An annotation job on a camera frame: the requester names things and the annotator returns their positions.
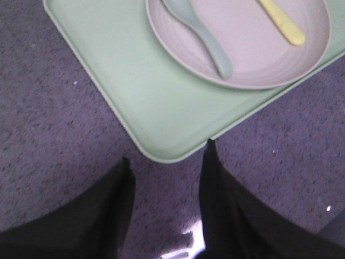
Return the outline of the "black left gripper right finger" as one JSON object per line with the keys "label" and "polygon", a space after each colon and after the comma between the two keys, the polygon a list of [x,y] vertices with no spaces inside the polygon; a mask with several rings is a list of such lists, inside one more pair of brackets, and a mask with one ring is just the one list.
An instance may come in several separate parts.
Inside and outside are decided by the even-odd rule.
{"label": "black left gripper right finger", "polygon": [[199,181],[205,249],[198,258],[344,258],[344,247],[273,211],[222,165],[208,140]]}

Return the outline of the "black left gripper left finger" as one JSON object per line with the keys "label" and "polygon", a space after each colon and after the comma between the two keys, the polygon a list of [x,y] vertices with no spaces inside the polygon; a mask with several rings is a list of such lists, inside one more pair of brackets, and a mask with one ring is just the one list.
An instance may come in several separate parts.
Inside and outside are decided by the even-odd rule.
{"label": "black left gripper left finger", "polygon": [[132,216],[135,176],[122,158],[59,209],[1,233],[1,258],[120,258]]}

